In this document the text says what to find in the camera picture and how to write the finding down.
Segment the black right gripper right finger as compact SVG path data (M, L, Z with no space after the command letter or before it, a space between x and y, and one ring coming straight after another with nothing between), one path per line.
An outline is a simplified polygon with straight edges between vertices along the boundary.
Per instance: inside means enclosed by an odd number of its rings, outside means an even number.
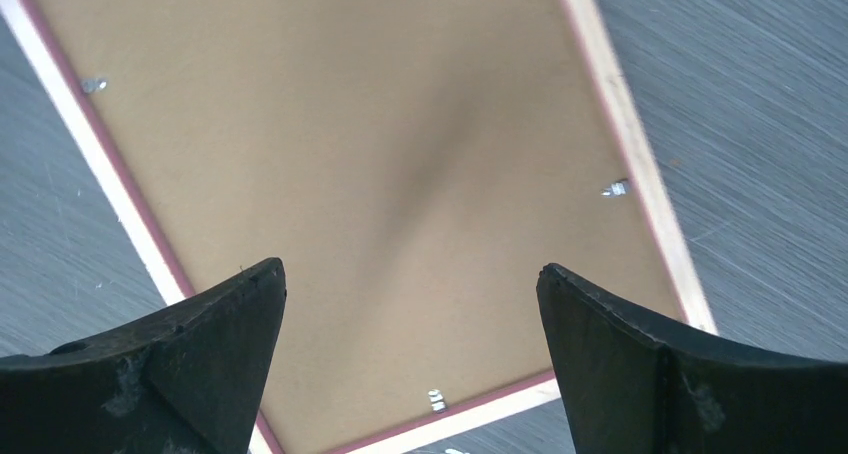
M537 299L579 453L843 453L847 366L703 332L545 266Z

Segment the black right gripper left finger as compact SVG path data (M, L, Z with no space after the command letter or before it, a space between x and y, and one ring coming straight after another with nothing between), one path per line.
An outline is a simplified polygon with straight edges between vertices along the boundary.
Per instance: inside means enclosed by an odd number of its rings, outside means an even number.
M40 356L1 361L5 453L244 453L286 301L282 262Z

